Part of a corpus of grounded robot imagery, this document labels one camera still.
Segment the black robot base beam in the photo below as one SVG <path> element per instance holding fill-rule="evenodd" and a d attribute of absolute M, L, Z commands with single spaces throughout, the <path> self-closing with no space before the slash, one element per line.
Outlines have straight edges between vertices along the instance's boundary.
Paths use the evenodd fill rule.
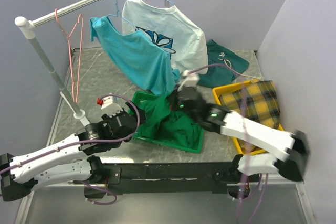
<path fill-rule="evenodd" d="M 116 195 L 136 193 L 212 192 L 225 194 L 228 184 L 238 184 L 236 155 L 231 162 L 206 163 L 99 163 L 93 158 L 94 170 L 85 181 L 102 184 Z"/>

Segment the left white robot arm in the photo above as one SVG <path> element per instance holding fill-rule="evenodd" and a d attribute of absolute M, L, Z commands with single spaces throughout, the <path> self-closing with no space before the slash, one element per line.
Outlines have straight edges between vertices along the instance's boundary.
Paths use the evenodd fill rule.
<path fill-rule="evenodd" d="M 67 181 L 105 181 L 108 171 L 96 154 L 130 141 L 146 120 L 143 109 L 130 102 L 126 105 L 130 113 L 120 108 L 112 115 L 104 114 L 100 122 L 89 123 L 56 144 L 21 156 L 1 155 L 3 201 L 19 200 L 47 185 Z"/>

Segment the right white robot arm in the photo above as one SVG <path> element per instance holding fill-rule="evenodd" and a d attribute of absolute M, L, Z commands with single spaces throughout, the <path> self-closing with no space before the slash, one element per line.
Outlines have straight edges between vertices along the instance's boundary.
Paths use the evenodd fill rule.
<path fill-rule="evenodd" d="M 237 155 L 237 164 L 230 168 L 233 180 L 239 182 L 254 174 L 278 174 L 293 182 L 304 180 L 310 156 L 304 132 L 280 131 L 254 122 L 224 106 L 208 103 L 195 87 L 175 88 L 167 100 L 172 110 L 184 112 L 203 129 L 246 140 L 265 150 L 258 155 Z"/>

